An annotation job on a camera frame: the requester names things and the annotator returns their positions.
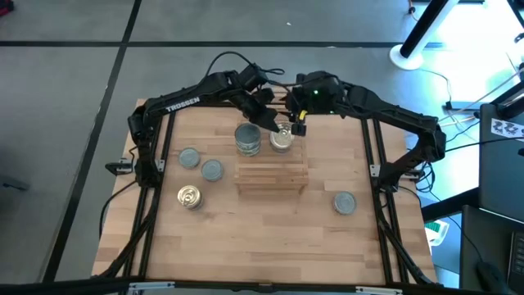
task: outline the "open tin can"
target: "open tin can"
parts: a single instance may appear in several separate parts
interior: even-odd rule
[[[204,200],[198,188],[186,185],[178,191],[178,201],[187,209],[196,210],[202,205]]]
[[[235,130],[235,144],[244,157],[253,157],[260,152],[260,129],[258,126],[244,123]]]
[[[291,149],[295,135],[291,134],[291,124],[278,124],[280,132],[271,132],[269,134],[269,142],[275,152],[287,152]]]

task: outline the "tin can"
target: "tin can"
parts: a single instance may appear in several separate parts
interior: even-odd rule
[[[351,215],[357,208],[357,200],[353,193],[339,192],[333,199],[335,210],[342,215]]]
[[[245,157],[253,157],[260,152],[260,129],[258,126],[244,123],[235,130],[235,144]]]
[[[291,124],[278,124],[280,132],[271,132],[269,134],[269,142],[275,152],[287,152],[291,149],[295,135],[291,134]]]
[[[200,163],[200,154],[196,149],[186,147],[178,155],[178,163],[186,169],[193,169]]]
[[[196,210],[202,205],[204,199],[198,188],[186,185],[178,191],[178,201],[187,209]]]
[[[208,160],[202,165],[202,177],[207,181],[217,181],[224,175],[222,163],[218,160]]]

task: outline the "white pole base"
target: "white pole base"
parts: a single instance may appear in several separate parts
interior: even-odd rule
[[[412,54],[411,57],[405,58],[400,54],[402,45],[396,45],[390,51],[390,60],[395,66],[402,70],[416,70],[420,68],[424,62],[422,54]]]

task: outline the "stack of wooden blocks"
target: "stack of wooden blocks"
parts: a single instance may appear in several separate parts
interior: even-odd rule
[[[295,136],[291,149],[281,153],[271,147],[270,131],[260,129],[260,132],[260,152],[256,156],[244,157],[237,152],[234,182],[239,194],[299,195],[309,182],[305,139]]]

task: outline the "gold can lid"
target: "gold can lid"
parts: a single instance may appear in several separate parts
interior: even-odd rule
[[[184,207],[197,206],[201,200],[200,191],[192,185],[186,185],[178,191],[178,201]]]
[[[295,135],[291,134],[291,125],[288,123],[278,124],[280,132],[271,132],[269,134],[269,141],[276,148],[289,148],[295,139]]]

